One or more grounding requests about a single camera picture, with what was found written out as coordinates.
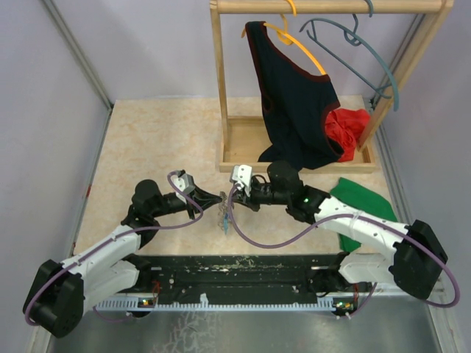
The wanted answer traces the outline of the metal disc with keyrings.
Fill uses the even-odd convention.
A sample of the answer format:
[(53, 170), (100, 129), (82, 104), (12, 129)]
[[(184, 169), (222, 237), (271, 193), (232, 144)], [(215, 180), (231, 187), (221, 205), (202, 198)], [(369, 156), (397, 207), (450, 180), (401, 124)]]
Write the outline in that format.
[(218, 226), (219, 228), (223, 230), (223, 217), (228, 213), (228, 206), (227, 206), (227, 194), (224, 191), (221, 191), (219, 195), (222, 198), (222, 202), (219, 204), (219, 212), (218, 212)]

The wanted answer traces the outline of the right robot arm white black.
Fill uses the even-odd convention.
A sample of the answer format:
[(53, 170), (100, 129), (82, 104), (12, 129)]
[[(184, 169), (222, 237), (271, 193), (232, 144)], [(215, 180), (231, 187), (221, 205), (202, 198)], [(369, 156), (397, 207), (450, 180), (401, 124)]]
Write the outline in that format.
[(262, 205), (283, 205), (295, 220), (326, 229), (371, 246), (374, 254), (348, 253), (329, 272), (330, 285), (339, 291), (358, 282), (395, 284), (416, 299), (432, 293), (447, 255), (431, 226), (388, 221), (358, 210), (323, 190), (302, 182), (287, 162), (271, 163), (269, 181), (259, 182), (249, 165), (233, 167), (230, 202), (257, 212)]

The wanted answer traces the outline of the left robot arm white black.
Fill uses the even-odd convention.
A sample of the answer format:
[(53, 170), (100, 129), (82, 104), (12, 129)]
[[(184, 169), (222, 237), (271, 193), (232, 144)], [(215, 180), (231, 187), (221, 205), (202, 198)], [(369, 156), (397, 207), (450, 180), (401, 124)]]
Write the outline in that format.
[(157, 218), (185, 212), (190, 226), (206, 209), (222, 202), (221, 196), (196, 186), (184, 171), (171, 172), (167, 180), (173, 188), (167, 194), (151, 179), (140, 181), (127, 216), (108, 236), (68, 259), (40, 265), (23, 306), (28, 325), (62, 338), (108, 297), (130, 288), (143, 292), (152, 286), (149, 265), (136, 252), (164, 228)]

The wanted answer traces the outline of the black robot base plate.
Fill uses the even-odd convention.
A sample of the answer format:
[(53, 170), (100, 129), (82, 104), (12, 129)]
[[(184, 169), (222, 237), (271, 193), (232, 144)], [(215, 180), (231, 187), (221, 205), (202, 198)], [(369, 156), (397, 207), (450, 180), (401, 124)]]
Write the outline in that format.
[(143, 274), (127, 293), (156, 295), (159, 304), (315, 304), (334, 293), (366, 293), (370, 282), (350, 284), (339, 254), (143, 256)]

